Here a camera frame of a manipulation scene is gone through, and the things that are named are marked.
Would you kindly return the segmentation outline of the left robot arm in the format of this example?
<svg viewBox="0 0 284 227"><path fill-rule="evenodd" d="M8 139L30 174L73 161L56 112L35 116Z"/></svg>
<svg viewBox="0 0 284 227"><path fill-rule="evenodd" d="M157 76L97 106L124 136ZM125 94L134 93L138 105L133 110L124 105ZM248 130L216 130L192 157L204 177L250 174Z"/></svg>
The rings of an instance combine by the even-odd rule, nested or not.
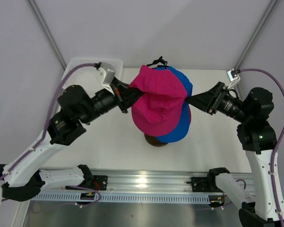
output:
<svg viewBox="0 0 284 227"><path fill-rule="evenodd" d="M27 201L43 190L64 187L66 189L92 189L94 176L87 165L64 170L45 170L41 166L54 154L66 149L87 130L83 127L115 107L123 113L144 92L130 88L118 79L112 80L113 91L98 91L89 97L80 85L67 87L57 101L61 107L41 132L37 142L23 154L23 158L0 164L0 180L3 199Z"/></svg>

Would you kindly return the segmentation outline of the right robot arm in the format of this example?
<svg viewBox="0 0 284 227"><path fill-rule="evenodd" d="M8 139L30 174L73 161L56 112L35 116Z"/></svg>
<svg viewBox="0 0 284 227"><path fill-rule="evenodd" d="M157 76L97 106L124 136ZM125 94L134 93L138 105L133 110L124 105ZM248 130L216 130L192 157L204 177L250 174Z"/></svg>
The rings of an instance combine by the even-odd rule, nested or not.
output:
<svg viewBox="0 0 284 227"><path fill-rule="evenodd" d="M244 227L284 227L284 200L277 171L277 138L268 122L274 108L272 93L255 87L244 101L218 82L209 91L190 96L186 102L213 115L220 112L239 122L237 136L248 158L254 195L242 188L225 167L210 169L206 185L222 191L238 209Z"/></svg>

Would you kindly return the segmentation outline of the white plastic basket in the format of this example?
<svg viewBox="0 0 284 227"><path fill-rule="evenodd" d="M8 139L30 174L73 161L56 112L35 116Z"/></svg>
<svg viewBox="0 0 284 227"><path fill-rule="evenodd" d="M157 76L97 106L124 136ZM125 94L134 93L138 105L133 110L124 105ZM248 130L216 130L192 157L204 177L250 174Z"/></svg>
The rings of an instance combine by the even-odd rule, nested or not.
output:
<svg viewBox="0 0 284 227"><path fill-rule="evenodd" d="M67 73L73 69L75 66L85 63L99 63L106 62L113 66L116 71L115 77L119 80L122 79L123 71L123 61L121 59L111 59L111 58L95 58L95 57L74 57L69 61L62 79L67 75ZM64 83L62 89L65 90L67 87L72 85L80 85L89 94L95 94L103 87L99 84L97 78L97 70L94 67L84 67L76 70Z"/></svg>

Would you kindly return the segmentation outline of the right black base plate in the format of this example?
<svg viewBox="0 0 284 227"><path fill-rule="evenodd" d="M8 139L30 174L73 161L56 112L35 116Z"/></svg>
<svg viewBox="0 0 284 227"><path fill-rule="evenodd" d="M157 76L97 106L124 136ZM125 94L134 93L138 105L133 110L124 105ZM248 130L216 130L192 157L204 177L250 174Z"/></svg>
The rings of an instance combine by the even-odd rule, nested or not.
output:
<svg viewBox="0 0 284 227"><path fill-rule="evenodd" d="M191 177L186 184L191 185L192 192L219 192L212 177Z"/></svg>

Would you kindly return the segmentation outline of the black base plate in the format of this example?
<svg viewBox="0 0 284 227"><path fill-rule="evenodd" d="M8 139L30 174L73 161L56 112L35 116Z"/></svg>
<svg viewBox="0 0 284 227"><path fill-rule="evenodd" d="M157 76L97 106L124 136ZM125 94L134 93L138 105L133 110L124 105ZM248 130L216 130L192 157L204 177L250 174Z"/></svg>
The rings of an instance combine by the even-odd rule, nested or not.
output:
<svg viewBox="0 0 284 227"><path fill-rule="evenodd" d="M92 180L85 180L84 177L77 177L77 176L76 178L79 178L80 180L82 179L80 184L75 185L75 187L67 185L62 188L66 190L79 190L78 187L81 187L81 188L93 189L96 191L107 190L107 181L108 181L107 175L94 175Z"/></svg>
<svg viewBox="0 0 284 227"><path fill-rule="evenodd" d="M191 177L186 184L191 185L192 192L219 192L212 177Z"/></svg>

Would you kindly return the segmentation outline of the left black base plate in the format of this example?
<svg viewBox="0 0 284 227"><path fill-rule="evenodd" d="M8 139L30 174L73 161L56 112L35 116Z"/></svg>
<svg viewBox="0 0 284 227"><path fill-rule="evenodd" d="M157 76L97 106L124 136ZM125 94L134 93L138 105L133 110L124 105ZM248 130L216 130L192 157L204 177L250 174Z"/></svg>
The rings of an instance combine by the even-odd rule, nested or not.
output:
<svg viewBox="0 0 284 227"><path fill-rule="evenodd" d="M79 178L80 180L82 179L80 184L75 185L75 187L67 185L62 188L66 190L79 190L78 187L81 187L81 188L93 189L96 191L107 190L107 181L108 181L107 175L94 175L92 180L85 180L84 177L77 177L77 176L76 178Z"/></svg>

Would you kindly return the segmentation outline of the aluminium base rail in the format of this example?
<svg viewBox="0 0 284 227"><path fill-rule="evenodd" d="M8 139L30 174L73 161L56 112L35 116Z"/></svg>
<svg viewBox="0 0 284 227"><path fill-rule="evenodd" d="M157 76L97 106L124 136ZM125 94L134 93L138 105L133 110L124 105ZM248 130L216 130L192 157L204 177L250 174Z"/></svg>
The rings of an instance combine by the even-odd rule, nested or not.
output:
<svg viewBox="0 0 284 227"><path fill-rule="evenodd" d="M106 191L112 193L145 193L145 194L191 194L192 187L186 184L191 177L207 177L207 173L177 171L131 171L131 170L91 170L94 175L107 175ZM42 169L42 179L49 184L45 191L64 190L62 187L80 184L78 170ZM77 191L94 193L96 190L78 187Z"/></svg>

